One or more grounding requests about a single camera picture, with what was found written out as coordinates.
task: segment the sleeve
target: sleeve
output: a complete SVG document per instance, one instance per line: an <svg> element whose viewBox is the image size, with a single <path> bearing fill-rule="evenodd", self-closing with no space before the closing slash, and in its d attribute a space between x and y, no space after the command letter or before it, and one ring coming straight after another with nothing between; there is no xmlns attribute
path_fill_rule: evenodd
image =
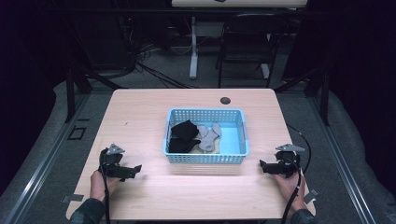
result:
<svg viewBox="0 0 396 224"><path fill-rule="evenodd" d="M105 214L105 204L97 199L87 199L70 217L69 224L97 224Z"/></svg>
<svg viewBox="0 0 396 224"><path fill-rule="evenodd" d="M290 220L291 224L318 224L317 219L306 209L296 211Z"/></svg>

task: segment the basket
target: basket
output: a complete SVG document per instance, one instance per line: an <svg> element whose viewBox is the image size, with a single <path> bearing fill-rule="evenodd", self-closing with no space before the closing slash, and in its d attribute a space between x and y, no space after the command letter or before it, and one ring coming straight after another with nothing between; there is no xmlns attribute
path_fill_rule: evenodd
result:
<svg viewBox="0 0 396 224"><path fill-rule="evenodd" d="M172 137L171 128L190 120L195 124L212 127L218 123L221 128L218 154L169 153ZM163 153L171 163L241 163L249 153L248 132L243 111L239 109L174 108L169 110Z"/></svg>

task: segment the hand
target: hand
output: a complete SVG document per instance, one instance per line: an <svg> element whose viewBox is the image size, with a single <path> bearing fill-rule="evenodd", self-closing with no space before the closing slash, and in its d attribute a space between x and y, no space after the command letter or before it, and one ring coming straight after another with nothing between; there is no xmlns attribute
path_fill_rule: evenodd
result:
<svg viewBox="0 0 396 224"><path fill-rule="evenodd" d="M285 178L281 175L273 175L274 179L276 180L277 184L280 186L280 190L282 191L283 197L289 201L291 194L297 187L298 182L298 173L294 173L289 178ZM306 205L304 203L304 194L305 192L305 178L301 175L301 184L300 189L297 193L297 196L294 198L293 203L291 204L291 209L293 211L297 211L300 209L306 209Z"/></svg>
<svg viewBox="0 0 396 224"><path fill-rule="evenodd" d="M106 177L108 192L111 195L120 183L120 179L116 177ZM91 194L90 198L97 199L101 202L105 201L105 182L103 181L102 173L94 171L91 175Z"/></svg>

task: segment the black chair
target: black chair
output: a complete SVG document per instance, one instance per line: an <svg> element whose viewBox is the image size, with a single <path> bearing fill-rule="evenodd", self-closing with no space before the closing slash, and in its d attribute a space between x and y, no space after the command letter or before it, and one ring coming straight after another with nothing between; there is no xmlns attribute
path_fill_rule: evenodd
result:
<svg viewBox="0 0 396 224"><path fill-rule="evenodd" d="M218 88L222 79L265 79L264 77L223 78L223 63L262 63L269 64L269 87L280 38L288 28L288 19L274 14L239 14L228 19L222 29L219 56L216 68L219 69Z"/></svg>

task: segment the table leg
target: table leg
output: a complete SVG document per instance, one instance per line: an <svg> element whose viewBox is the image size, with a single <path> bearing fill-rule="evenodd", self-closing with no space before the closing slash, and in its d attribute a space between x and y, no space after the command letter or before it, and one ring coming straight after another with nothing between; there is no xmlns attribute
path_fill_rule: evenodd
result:
<svg viewBox="0 0 396 224"><path fill-rule="evenodd" d="M191 20L191 66L190 66L190 78L197 78L197 67L198 67L198 53L197 53L197 34L196 34L196 26L195 26L195 17L192 17Z"/></svg>

